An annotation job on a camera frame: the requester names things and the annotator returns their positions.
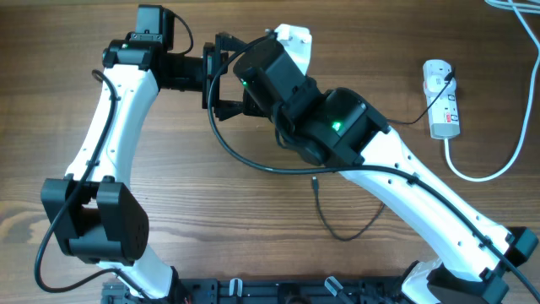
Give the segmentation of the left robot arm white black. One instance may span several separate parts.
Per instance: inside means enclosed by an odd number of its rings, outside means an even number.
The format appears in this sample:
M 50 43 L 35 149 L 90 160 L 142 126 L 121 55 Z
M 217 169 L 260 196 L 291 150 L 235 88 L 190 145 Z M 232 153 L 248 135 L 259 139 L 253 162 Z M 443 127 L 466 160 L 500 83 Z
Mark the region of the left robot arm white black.
M 229 52 L 243 42 L 220 33 L 201 57 L 172 50 L 165 34 L 134 32 L 104 50 L 100 100 L 85 140 L 63 178 L 48 178 L 40 199 L 50 221 L 46 239 L 61 251 L 114 274 L 137 303 L 188 303 L 176 269 L 148 243 L 149 218 L 130 189 L 143 122 L 162 89 L 208 92 Z

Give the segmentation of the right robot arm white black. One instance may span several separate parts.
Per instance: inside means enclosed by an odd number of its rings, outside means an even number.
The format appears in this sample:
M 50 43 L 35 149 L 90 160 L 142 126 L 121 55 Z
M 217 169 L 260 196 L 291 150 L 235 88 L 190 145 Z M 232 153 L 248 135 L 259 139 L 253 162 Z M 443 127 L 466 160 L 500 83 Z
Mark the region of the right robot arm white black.
M 481 215 L 430 171 L 360 94 L 321 92 L 284 45 L 262 37 L 237 52 L 235 76 L 275 128 L 279 146 L 297 153 L 305 174 L 337 172 L 377 197 L 434 250 L 416 263 L 400 291 L 414 303 L 500 303 L 505 273 L 520 274 L 537 248 L 525 227 Z

